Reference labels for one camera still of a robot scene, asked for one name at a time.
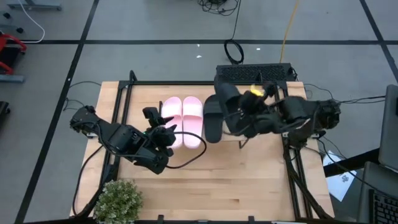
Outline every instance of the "pink slipper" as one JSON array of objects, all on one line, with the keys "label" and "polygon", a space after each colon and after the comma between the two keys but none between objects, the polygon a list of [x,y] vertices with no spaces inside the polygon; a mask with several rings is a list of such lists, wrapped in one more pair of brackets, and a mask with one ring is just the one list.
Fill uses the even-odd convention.
[{"label": "pink slipper", "polygon": [[[174,117],[173,120],[169,121],[166,123],[165,127],[168,128],[173,125],[177,125],[175,128],[174,132],[177,131],[182,131],[182,103],[180,98],[173,96],[169,99],[167,99],[163,103],[162,107],[162,117],[163,118],[168,118],[168,117]],[[175,141],[172,146],[170,146],[172,149],[176,149],[182,145],[182,134],[176,134],[175,135]]]},{"label": "pink slipper", "polygon": [[[182,123],[184,132],[189,132],[201,137],[203,128],[203,105],[201,101],[193,96],[188,96],[182,104]],[[195,136],[183,135],[184,145],[190,149],[199,147],[201,141]]]}]

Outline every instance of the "white paper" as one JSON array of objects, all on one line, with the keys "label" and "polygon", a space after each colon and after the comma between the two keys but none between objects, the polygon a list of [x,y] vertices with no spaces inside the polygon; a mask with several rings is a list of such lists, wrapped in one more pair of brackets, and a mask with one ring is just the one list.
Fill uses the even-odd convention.
[{"label": "white paper", "polygon": [[[338,162],[341,160],[339,157],[335,156],[331,151],[328,151],[328,153],[329,153],[329,156],[335,162]],[[323,166],[327,166],[332,163],[333,162],[330,160],[330,158],[327,155],[325,156],[325,158],[323,158]],[[356,171],[353,170],[351,172],[354,175],[356,175]],[[337,198],[337,200],[339,200],[341,202],[343,200],[344,196],[346,195],[353,180],[354,180],[354,177],[349,172],[345,172],[340,175],[326,178],[326,181],[328,183],[329,193],[332,194],[335,198]]]}]

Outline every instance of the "potted plant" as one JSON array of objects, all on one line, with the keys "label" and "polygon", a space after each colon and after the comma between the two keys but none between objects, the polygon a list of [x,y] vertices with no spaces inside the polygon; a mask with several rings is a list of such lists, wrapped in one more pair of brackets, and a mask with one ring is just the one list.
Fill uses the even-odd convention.
[{"label": "potted plant", "polygon": [[142,192],[137,191],[134,182],[126,180],[110,181],[105,184],[103,193],[94,208],[94,218],[98,223],[127,224],[138,220],[142,208]]}]

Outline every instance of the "black slipper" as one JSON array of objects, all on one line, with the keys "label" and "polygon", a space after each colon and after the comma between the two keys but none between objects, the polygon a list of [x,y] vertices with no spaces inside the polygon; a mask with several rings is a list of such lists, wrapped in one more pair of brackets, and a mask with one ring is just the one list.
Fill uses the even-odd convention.
[{"label": "black slipper", "polygon": [[223,134],[223,112],[216,95],[209,96],[203,107],[205,137],[210,143],[218,143]]}]

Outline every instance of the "wooden table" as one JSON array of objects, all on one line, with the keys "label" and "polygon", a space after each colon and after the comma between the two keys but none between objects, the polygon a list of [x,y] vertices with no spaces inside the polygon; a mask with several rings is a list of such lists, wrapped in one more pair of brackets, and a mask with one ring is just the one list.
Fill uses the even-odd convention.
[{"label": "wooden table", "polygon": [[[118,82],[103,82],[99,93],[96,113],[108,122],[112,118],[117,86]],[[239,86],[241,92],[248,88]],[[288,92],[289,95],[305,97],[301,82],[288,83]],[[160,100],[164,102],[171,96],[182,100],[195,96],[204,103],[214,93],[211,85],[134,85],[127,124],[143,131],[149,127],[142,114],[144,107],[158,107]],[[125,96],[126,91],[122,95],[118,122]],[[99,145],[97,139],[88,140],[84,161]],[[308,140],[308,146],[318,150],[315,140]],[[201,150],[201,147],[176,149],[169,165],[183,164]],[[166,169],[160,175],[121,159],[118,178],[134,179],[142,191],[144,208],[139,215],[141,220],[156,220],[158,215],[164,215],[165,220],[247,220],[250,215],[256,220],[294,220],[282,152],[280,134],[263,134],[251,139],[241,150],[236,141],[208,144],[207,152],[195,162],[182,169]],[[86,205],[98,188],[104,154],[102,149],[83,172],[76,198],[77,211]],[[334,216],[319,155],[302,149],[301,156],[309,191],[325,211]],[[304,217],[299,190],[298,199],[301,216]]]}]

